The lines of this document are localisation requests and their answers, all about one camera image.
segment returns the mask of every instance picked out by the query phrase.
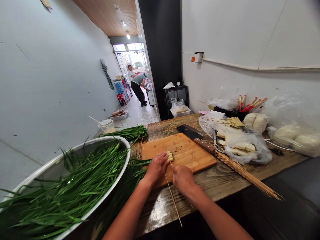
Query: black pants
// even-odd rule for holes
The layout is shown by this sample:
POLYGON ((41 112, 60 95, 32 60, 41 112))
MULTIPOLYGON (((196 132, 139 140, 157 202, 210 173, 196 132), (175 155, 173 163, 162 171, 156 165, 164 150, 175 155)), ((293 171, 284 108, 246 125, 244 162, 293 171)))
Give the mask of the black pants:
POLYGON ((144 93, 143 91, 141 90, 140 88, 140 85, 135 83, 135 82, 131 82, 131 88, 134 92, 134 94, 137 96, 137 98, 139 99, 141 105, 144 105, 145 104, 145 101, 144 101, 144 93))

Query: person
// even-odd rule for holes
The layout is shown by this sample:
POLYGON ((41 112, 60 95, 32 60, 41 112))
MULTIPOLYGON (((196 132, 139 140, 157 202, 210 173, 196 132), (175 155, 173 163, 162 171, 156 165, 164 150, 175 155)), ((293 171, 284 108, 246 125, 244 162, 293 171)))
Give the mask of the person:
MULTIPOLYGON (((157 154, 150 162, 144 178, 113 221, 103 240, 133 239, 142 208, 169 164, 166 152, 157 154)), ((195 183, 191 169, 172 166, 173 185, 199 210, 218 240, 244 240, 253 238, 223 209, 215 204, 195 183)))
POLYGON ((141 107, 147 106, 147 101, 144 100, 144 93, 140 88, 140 86, 141 86, 144 89, 146 89, 146 87, 144 86, 145 81, 146 81, 145 74, 137 75, 131 81, 131 88, 132 88, 134 94, 139 99, 139 101, 141 103, 141 107))
POLYGON ((129 75, 129 80, 130 80, 130 82, 131 82, 132 79, 137 75, 137 74, 134 73, 132 70, 133 70, 132 65, 129 64, 129 65, 128 65, 128 75, 129 75))

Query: plastic cup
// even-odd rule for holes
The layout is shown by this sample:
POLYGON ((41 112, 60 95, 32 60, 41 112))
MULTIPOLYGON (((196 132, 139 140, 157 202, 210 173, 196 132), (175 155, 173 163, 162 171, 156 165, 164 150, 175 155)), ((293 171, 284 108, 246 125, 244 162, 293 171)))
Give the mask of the plastic cup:
POLYGON ((100 122, 101 124, 98 124, 98 127, 101 128, 101 130, 104 133, 112 133, 115 132, 116 129, 114 128, 114 121, 111 119, 103 120, 100 122))

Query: white wall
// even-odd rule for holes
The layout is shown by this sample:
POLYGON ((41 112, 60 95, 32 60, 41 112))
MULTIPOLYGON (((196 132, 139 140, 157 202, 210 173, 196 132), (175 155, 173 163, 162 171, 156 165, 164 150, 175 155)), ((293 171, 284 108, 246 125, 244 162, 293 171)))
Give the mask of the white wall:
POLYGON ((317 1, 182 0, 183 77, 190 108, 207 110, 221 86, 239 94, 271 98, 289 90, 308 96, 320 113, 320 73, 252 73, 192 63, 189 52, 251 67, 320 64, 320 18, 317 1))
POLYGON ((92 138, 88 116, 119 104, 99 61, 111 79, 121 73, 107 36, 70 0, 50 3, 0 2, 0 188, 92 138))

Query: wooden ceiling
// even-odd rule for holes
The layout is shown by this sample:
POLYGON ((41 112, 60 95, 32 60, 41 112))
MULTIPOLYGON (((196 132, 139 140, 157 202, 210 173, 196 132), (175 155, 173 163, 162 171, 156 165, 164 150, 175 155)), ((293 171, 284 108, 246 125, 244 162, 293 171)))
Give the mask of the wooden ceiling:
POLYGON ((136 22, 136 5, 134 0, 73 0, 73 2, 96 24, 108 37, 138 35, 136 22))

